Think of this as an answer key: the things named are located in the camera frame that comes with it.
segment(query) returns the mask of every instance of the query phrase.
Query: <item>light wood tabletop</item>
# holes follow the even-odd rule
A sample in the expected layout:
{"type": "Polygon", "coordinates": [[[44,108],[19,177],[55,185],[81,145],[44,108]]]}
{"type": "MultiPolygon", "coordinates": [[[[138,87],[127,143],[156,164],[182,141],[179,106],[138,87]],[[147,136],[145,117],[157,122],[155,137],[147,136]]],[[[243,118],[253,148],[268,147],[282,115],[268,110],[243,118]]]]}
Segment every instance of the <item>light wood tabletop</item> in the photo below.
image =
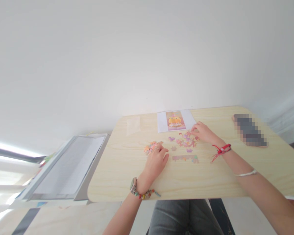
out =
{"type": "MultiPolygon", "coordinates": [[[[258,122],[269,141],[267,148],[248,147],[238,137],[232,121],[233,114],[252,114],[238,106],[191,110],[196,121],[206,124],[213,132],[250,165],[266,177],[284,195],[294,195],[294,149],[268,126],[258,122]]],[[[133,177],[142,172],[147,156],[144,148],[153,141],[163,141],[169,149],[169,160],[152,188],[161,194],[152,194],[149,200],[221,198],[246,196],[222,157],[212,164],[215,147],[199,141],[192,153],[169,141],[179,138],[176,132],[157,132],[157,114],[122,117],[116,124],[101,160],[88,186],[88,197],[93,202],[122,201],[130,190],[133,177]],[[140,117],[140,131],[126,136],[127,120],[140,117]],[[172,156],[196,155],[199,163],[191,160],[174,161],[172,156]]]]}

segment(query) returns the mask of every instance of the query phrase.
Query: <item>printed picture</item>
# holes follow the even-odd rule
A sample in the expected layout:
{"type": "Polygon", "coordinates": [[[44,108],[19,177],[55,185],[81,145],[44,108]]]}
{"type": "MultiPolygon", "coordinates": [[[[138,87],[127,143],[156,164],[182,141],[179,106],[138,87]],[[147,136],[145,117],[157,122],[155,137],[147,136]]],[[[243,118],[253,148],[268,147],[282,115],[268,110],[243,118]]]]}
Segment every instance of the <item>printed picture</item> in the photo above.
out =
{"type": "Polygon", "coordinates": [[[168,131],[186,130],[186,126],[180,111],[166,112],[168,131]]]}

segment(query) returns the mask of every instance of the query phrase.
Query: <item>finger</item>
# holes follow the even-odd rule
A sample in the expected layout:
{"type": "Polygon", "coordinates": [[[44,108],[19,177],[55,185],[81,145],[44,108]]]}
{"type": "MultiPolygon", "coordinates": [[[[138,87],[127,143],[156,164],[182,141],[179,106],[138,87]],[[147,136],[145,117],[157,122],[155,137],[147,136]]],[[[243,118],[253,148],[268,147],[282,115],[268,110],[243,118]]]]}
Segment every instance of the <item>finger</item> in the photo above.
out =
{"type": "Polygon", "coordinates": [[[163,149],[163,146],[161,144],[157,144],[154,148],[154,150],[157,150],[158,152],[160,152],[163,149]]]}
{"type": "Polygon", "coordinates": [[[197,128],[195,127],[195,125],[192,126],[191,132],[194,131],[195,129],[197,129],[197,128]]]}
{"type": "Polygon", "coordinates": [[[191,131],[194,131],[195,129],[198,129],[199,127],[200,127],[200,125],[195,124],[195,125],[192,127],[192,130],[191,130],[191,131]]]}
{"type": "Polygon", "coordinates": [[[163,164],[166,165],[169,159],[169,154],[166,154],[163,158],[163,164]]]}
{"type": "Polygon", "coordinates": [[[166,152],[169,152],[169,150],[163,148],[163,149],[160,151],[160,156],[163,157],[163,156],[166,154],[166,152]]]}

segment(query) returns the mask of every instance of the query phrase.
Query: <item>puzzle piece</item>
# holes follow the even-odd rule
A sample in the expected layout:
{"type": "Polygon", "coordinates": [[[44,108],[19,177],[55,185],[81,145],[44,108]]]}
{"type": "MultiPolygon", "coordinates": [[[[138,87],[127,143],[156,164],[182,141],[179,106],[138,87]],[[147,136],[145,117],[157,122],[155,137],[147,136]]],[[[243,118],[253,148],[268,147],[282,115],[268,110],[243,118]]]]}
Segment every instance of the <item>puzzle piece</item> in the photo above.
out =
{"type": "Polygon", "coordinates": [[[198,157],[196,155],[180,155],[180,156],[172,156],[172,160],[184,160],[191,159],[193,163],[199,163],[198,157]]]}

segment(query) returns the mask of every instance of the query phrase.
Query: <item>paper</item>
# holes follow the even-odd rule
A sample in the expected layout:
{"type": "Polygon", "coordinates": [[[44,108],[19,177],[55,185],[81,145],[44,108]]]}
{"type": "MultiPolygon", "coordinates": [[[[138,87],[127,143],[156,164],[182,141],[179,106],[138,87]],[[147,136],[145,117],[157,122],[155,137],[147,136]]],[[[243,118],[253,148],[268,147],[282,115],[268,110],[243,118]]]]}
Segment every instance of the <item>paper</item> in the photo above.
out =
{"type": "Polygon", "coordinates": [[[127,120],[126,136],[140,131],[140,117],[132,117],[127,120]]]}
{"type": "Polygon", "coordinates": [[[84,179],[104,137],[77,137],[34,191],[35,194],[74,194],[84,179]]]}
{"type": "Polygon", "coordinates": [[[189,130],[194,124],[195,119],[190,110],[167,111],[157,113],[158,133],[167,131],[189,130]]]}

